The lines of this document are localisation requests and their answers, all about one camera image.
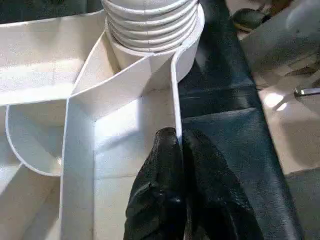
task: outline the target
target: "shoe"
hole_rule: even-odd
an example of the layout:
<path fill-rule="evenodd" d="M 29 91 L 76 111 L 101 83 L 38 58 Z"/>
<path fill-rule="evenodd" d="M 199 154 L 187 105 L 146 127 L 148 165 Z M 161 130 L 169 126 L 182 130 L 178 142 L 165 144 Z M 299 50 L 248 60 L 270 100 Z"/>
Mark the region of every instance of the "shoe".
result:
<path fill-rule="evenodd" d="M 245 32 L 252 32 L 261 24 L 268 21 L 271 17 L 263 12 L 250 8 L 242 8 L 236 11 L 233 16 L 233 24 L 237 29 Z"/>

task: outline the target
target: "dark green surface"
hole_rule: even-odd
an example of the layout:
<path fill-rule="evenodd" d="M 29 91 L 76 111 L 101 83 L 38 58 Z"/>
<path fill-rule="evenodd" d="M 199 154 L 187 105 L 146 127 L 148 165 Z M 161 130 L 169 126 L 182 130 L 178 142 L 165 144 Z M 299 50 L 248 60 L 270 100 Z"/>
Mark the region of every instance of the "dark green surface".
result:
<path fill-rule="evenodd" d="M 91 13 L 100 0 L 0 0 L 0 24 Z"/>

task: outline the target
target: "dark leather surface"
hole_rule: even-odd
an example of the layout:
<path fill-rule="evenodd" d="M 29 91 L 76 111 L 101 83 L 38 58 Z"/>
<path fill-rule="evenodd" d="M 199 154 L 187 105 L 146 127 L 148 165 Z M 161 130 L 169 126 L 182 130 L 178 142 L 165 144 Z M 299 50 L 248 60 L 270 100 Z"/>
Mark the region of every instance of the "dark leather surface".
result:
<path fill-rule="evenodd" d="M 197 129 L 183 131 L 193 240 L 263 240 L 255 213 L 224 155 Z"/>
<path fill-rule="evenodd" d="M 205 27 L 179 83 L 183 128 L 205 133 L 238 177 L 265 239 L 303 239 L 257 90 L 223 0 L 201 0 Z"/>

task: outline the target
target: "white plastic part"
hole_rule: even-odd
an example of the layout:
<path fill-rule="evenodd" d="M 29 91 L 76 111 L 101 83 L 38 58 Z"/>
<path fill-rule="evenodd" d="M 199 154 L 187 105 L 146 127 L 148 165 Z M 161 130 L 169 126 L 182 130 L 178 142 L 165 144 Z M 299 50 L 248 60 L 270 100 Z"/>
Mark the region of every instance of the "white plastic part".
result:
<path fill-rule="evenodd" d="M 121 33 L 133 39 L 148 39 L 148 38 L 156 38 L 159 36 L 166 36 L 168 34 L 174 34 L 179 31 L 183 26 L 185 26 L 188 22 L 192 22 L 194 18 L 197 18 L 197 9 L 192 9 L 185 16 L 170 22 L 166 25 L 156 26 L 153 28 L 138 29 L 138 30 L 130 30 L 126 28 L 123 22 L 117 23 L 112 18 L 109 18 L 107 21 L 111 23 L 115 28 L 117 28 Z"/>
<path fill-rule="evenodd" d="M 181 130 L 169 79 L 154 82 L 152 55 L 68 100 L 61 239 L 121 239 L 134 176 L 156 132 Z"/>
<path fill-rule="evenodd" d="M 5 131 L 6 107 L 0 107 L 0 238 L 20 240 L 47 198 L 55 178 L 41 176 L 14 155 Z"/>
<path fill-rule="evenodd" d="M 165 51 L 156 53 L 152 56 L 151 60 L 151 69 L 154 73 L 153 77 L 158 79 L 165 79 L 170 77 L 170 67 L 171 67 L 171 57 L 175 52 L 179 49 L 187 48 L 189 55 L 186 61 L 186 67 L 184 68 L 184 72 L 181 73 L 181 76 L 185 76 L 191 69 L 191 66 L 194 62 L 196 49 L 199 44 L 201 33 L 205 26 L 205 14 L 204 11 L 199 4 L 197 7 L 197 21 L 195 27 L 190 34 L 190 36 L 183 41 L 181 46 Z M 135 63 L 141 57 L 147 56 L 149 53 L 140 52 L 131 50 L 123 45 L 121 45 L 109 32 L 109 29 L 105 29 L 107 37 L 111 42 L 111 46 L 113 48 L 114 54 L 119 62 L 119 65 L 122 69 L 127 68 L 128 66 Z"/>
<path fill-rule="evenodd" d="M 22 240 L 57 240 L 60 235 L 59 218 L 60 181 L 54 182 L 53 188 L 41 205 L 32 223 L 23 234 Z"/>
<path fill-rule="evenodd" d="M 180 32 L 178 31 L 173 35 L 150 40 L 129 39 L 113 28 L 112 25 L 109 25 L 109 29 L 112 30 L 113 36 L 124 46 L 135 51 L 155 53 L 178 47 L 187 37 L 190 36 L 191 32 L 195 28 L 196 22 L 196 20 L 193 22 L 191 21 L 190 24 L 183 27 Z"/>
<path fill-rule="evenodd" d="M 164 1 L 144 1 L 144 4 L 141 5 L 141 1 L 139 4 L 132 5 L 131 1 L 127 0 L 126 3 L 115 3 L 113 0 L 102 0 L 103 6 L 110 9 L 111 11 L 117 13 L 118 15 L 124 15 L 127 17 L 134 16 L 152 16 L 152 15 L 161 15 L 163 13 L 170 12 L 175 10 L 182 5 L 186 4 L 190 0 L 170 0 L 172 4 L 166 4 Z"/>
<path fill-rule="evenodd" d="M 67 98 L 105 17 L 102 10 L 0 24 L 0 105 Z"/>
<path fill-rule="evenodd" d="M 186 4 L 168 12 L 163 12 L 161 14 L 149 15 L 128 15 L 126 12 L 122 14 L 117 14 L 113 12 L 108 7 L 104 6 L 108 17 L 111 19 L 117 20 L 118 22 L 125 22 L 129 29 L 134 27 L 141 27 L 141 29 L 152 28 L 155 26 L 166 25 L 173 21 L 176 21 L 188 14 L 196 5 L 198 4 L 198 0 L 190 0 Z"/>
<path fill-rule="evenodd" d="M 76 81 L 72 93 L 81 92 L 120 71 L 118 60 L 105 32 L 102 32 L 89 53 Z"/>
<path fill-rule="evenodd" d="M 66 100 L 7 107 L 9 144 L 28 168 L 46 176 L 60 176 Z"/>

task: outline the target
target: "black glove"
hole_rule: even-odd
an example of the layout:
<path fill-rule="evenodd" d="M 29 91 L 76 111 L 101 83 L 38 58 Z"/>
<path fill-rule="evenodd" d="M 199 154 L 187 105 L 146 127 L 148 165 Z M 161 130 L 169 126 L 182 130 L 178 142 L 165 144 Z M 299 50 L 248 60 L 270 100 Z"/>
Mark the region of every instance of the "black glove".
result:
<path fill-rule="evenodd" d="M 261 240 L 262 232 L 222 153 L 198 130 L 183 131 L 186 185 L 192 199 L 193 239 Z"/>
<path fill-rule="evenodd" d="M 183 172 L 175 129 L 158 131 L 132 186 L 124 240 L 183 239 L 187 217 Z"/>
<path fill-rule="evenodd" d="M 204 134 L 183 132 L 183 158 L 184 165 L 175 130 L 157 132 L 132 186 L 124 239 L 182 240 L 186 192 L 191 199 L 193 239 L 263 239 L 237 177 Z"/>

